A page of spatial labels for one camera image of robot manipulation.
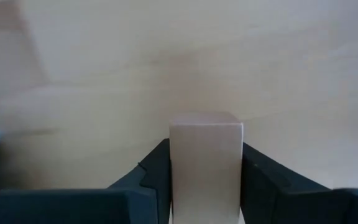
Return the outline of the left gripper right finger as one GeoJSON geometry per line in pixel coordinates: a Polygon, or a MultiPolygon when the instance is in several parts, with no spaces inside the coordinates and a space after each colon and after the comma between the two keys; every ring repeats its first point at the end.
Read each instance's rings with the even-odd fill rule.
{"type": "Polygon", "coordinates": [[[358,189],[329,189],[243,145],[245,224],[358,224],[358,189]]]}

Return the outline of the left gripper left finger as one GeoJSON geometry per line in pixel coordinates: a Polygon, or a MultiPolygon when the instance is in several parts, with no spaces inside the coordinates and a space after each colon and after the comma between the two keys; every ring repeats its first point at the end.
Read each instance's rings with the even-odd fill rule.
{"type": "Polygon", "coordinates": [[[0,224],[168,224],[170,142],[106,189],[0,190],[0,224]]]}

